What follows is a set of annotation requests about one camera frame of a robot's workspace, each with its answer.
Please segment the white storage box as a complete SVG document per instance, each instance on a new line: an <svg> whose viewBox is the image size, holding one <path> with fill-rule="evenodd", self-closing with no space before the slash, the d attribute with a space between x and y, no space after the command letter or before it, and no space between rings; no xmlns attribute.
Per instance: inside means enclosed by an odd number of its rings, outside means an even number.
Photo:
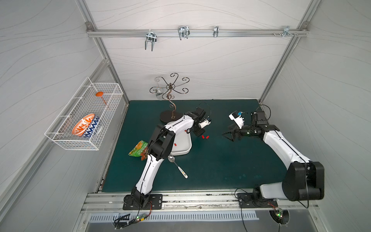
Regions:
<svg viewBox="0 0 371 232"><path fill-rule="evenodd" d="M165 128L175 133L171 155L180 156L189 153L192 148L192 142L191 136L186 133L186 130L191 128L190 123L184 120L173 121L166 124Z"/></svg>

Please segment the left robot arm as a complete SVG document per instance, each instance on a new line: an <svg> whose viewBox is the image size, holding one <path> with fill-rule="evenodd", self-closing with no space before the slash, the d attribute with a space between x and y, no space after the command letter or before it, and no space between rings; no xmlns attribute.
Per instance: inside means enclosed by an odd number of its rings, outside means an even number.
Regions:
<svg viewBox="0 0 371 232"><path fill-rule="evenodd" d="M158 125L148 144L146 165L139 181L133 187L131 196L140 205L145 205L153 189L153 183L161 164L170 156L186 155L192 148L191 134L199 137L211 120L206 111L197 107L193 112L186 112L180 119Z"/></svg>

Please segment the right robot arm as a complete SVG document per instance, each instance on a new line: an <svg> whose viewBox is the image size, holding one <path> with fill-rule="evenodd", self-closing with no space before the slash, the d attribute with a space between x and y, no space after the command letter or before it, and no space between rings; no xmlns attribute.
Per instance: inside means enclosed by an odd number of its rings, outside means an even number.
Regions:
<svg viewBox="0 0 371 232"><path fill-rule="evenodd" d="M254 200L280 199L292 202L322 200L325 195L325 169L318 161L312 161L301 154L280 132L270 124L264 111L251 113L251 123L247 125L242 112L229 115L234 124L222 135L231 140L242 137L261 139L279 157L287 172L282 182L262 184L253 190Z"/></svg>

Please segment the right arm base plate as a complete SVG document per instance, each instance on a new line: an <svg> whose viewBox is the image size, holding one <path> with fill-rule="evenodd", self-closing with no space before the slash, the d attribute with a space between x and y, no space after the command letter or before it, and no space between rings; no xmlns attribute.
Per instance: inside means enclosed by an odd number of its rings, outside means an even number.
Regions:
<svg viewBox="0 0 371 232"><path fill-rule="evenodd" d="M255 196L253 193L237 193L236 194L239 207L246 208L277 208L278 203L274 199L264 199Z"/></svg>

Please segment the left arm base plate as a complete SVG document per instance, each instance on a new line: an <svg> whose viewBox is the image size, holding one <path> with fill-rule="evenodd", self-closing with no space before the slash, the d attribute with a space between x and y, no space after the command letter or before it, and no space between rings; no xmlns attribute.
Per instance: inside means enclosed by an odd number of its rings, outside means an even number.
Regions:
<svg viewBox="0 0 371 232"><path fill-rule="evenodd" d="M146 197L126 195L124 197L123 210L160 210L162 209L162 194L150 194Z"/></svg>

